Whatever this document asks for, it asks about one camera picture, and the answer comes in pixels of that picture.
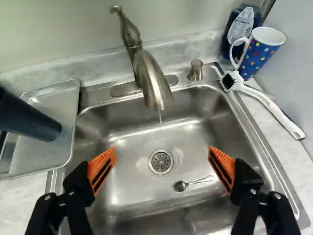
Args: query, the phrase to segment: drain strainer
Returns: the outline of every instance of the drain strainer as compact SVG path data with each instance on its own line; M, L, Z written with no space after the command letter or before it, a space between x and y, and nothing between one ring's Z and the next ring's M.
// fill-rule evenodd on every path
M172 154L163 148L156 149L149 157L150 170L157 175L168 173L172 169L173 164Z

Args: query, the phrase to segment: stainless steel sink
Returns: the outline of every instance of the stainless steel sink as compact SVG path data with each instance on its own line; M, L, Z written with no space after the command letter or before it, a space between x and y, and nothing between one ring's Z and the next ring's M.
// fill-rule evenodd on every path
M197 82L187 80L187 68L177 71L174 102L161 120L142 94L111 97L117 82L83 88L73 156L65 168L49 173L46 191L61 193L66 174L115 146L116 165L87 209L94 234L230 234L238 208L207 161L213 145L247 161L262 174L262 190L284 193L300 227L309 226L280 162L239 96L222 91L216 70L222 72L217 63L204 65L203 80ZM178 180L208 174L213 181L173 190ZM256 230L264 231L261 220ZM69 234L66 222L61 234Z

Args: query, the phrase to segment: blue bottle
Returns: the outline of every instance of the blue bottle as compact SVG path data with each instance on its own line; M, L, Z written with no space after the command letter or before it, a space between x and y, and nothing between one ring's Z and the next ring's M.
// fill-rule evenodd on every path
M233 9L230 13L225 31L222 37L221 51L223 58L229 60L230 45L238 38L249 37L252 30L261 24L260 7L245 1L239 7ZM233 58L240 58L245 44L240 43L233 48Z

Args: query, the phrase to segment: mug handle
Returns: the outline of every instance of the mug handle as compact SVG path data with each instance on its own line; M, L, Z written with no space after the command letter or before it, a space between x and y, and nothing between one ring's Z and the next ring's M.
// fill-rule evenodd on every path
M233 55L232 55L232 54L233 54L233 53L232 53L233 47L234 47L235 43L237 43L237 42L244 42L244 43L245 43L244 52L243 52L243 54L242 54L241 57L240 57L239 63L236 63L236 62L234 61L234 58L233 58ZM241 62L242 62L242 60L244 59L244 56L245 56L245 54L246 54L246 49L247 49L247 47L249 46L249 44L250 44L250 40L249 40L248 38L246 38L246 37L239 38L239 39L237 39L236 41L234 41L234 42L231 44L231 46L230 46L230 48L229 48L229 58L230 58L231 64L234 66L235 70L238 70L238 68L239 68L239 66L240 66L240 64L241 64Z

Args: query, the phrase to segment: blue mug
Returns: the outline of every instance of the blue mug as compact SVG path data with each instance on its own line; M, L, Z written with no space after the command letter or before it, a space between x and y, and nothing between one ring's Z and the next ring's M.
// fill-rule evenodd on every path
M279 49L286 37L280 31L270 27L255 28L250 38L239 38L234 41L229 49L229 58L235 70L245 81L253 77L267 60ZM235 63L232 57L234 45L239 45L244 42L244 52L238 63Z

